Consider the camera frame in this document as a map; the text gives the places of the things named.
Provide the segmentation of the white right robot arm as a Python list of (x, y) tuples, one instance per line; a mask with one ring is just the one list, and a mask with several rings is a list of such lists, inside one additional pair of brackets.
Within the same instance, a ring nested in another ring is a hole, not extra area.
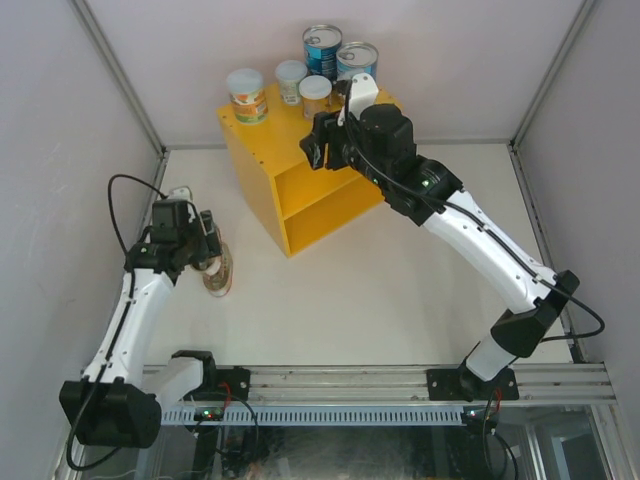
[(579, 285), (577, 276), (530, 257), (483, 213), (453, 172), (418, 154), (413, 124), (398, 107), (377, 104), (359, 116), (318, 113), (299, 145), (312, 169), (351, 168), (369, 180), (394, 211), (448, 243), (504, 300), (505, 312), (447, 384), (454, 395), (485, 397), (512, 363), (546, 341)]

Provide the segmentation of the orange label can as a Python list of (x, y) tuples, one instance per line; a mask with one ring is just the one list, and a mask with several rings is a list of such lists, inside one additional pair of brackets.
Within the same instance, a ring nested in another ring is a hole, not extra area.
[(330, 110), (332, 83), (321, 75), (310, 75), (299, 84), (303, 115), (312, 119), (316, 114)]

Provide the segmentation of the oval fish tin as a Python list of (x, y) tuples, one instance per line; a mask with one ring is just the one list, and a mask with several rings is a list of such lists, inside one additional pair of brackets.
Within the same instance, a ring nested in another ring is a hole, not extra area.
[(232, 285), (233, 258), (228, 270), (220, 270), (214, 275), (202, 273), (203, 284), (208, 292), (215, 297), (225, 296)]
[(191, 263), (191, 267), (201, 273), (214, 275), (220, 270), (228, 270), (230, 268), (232, 257), (228, 245), (222, 239), (219, 230), (206, 235), (207, 244), (212, 244), (213, 248), (207, 256), (201, 260), (195, 260)]

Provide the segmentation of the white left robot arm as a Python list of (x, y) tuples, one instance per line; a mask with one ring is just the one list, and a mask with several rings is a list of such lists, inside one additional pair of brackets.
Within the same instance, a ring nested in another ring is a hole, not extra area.
[(221, 253), (210, 211), (198, 211), (186, 198), (154, 202), (145, 237), (125, 254), (122, 291), (105, 337), (80, 379), (60, 390), (71, 441), (148, 448), (163, 413), (178, 400), (215, 395), (219, 376), (208, 351), (180, 350), (149, 380), (143, 369), (152, 331), (180, 275), (188, 267), (208, 267)]

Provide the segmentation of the orange can with white lid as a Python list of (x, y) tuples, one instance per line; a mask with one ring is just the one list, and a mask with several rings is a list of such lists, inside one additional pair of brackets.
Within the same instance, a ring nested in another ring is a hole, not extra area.
[(232, 109), (244, 125), (256, 125), (268, 116), (268, 106), (262, 74), (251, 68), (237, 69), (226, 79)]

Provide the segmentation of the blue soup can with noodles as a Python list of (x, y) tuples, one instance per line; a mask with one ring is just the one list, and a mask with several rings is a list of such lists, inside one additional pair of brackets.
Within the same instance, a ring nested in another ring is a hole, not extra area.
[(349, 42), (336, 52), (337, 80), (347, 80), (358, 73), (377, 77), (379, 52), (367, 42)]

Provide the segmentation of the green label can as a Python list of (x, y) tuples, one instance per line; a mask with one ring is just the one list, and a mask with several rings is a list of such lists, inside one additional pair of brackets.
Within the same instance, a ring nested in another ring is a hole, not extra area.
[(301, 103), (299, 84), (307, 76), (307, 66), (298, 60), (285, 60), (275, 69), (281, 100), (289, 106)]

